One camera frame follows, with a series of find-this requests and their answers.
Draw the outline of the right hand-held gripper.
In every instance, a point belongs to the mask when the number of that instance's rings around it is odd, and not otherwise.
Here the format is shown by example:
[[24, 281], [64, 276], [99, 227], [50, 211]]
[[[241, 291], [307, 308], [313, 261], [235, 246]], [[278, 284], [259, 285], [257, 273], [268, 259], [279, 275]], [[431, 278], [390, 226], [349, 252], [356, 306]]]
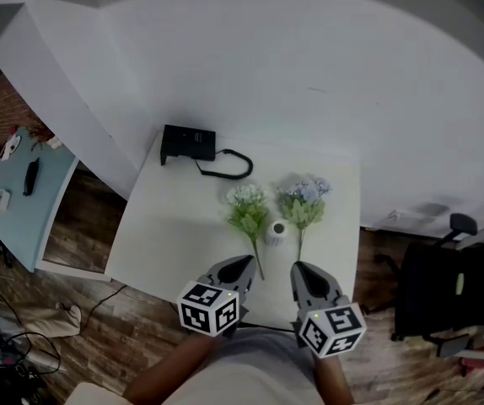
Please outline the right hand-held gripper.
[[292, 325], [299, 347], [319, 359], [353, 350], [367, 330], [359, 305], [343, 294], [334, 277], [313, 264], [295, 262], [290, 278], [298, 306]]

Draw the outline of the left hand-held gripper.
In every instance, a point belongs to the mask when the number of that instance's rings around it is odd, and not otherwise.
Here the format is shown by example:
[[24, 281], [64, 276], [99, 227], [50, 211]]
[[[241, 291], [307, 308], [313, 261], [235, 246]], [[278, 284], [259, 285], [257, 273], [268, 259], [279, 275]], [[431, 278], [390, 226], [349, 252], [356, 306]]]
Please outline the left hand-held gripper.
[[180, 292], [176, 300], [180, 324], [212, 338], [232, 336], [248, 312], [244, 303], [255, 274], [256, 259], [252, 255], [214, 264]]

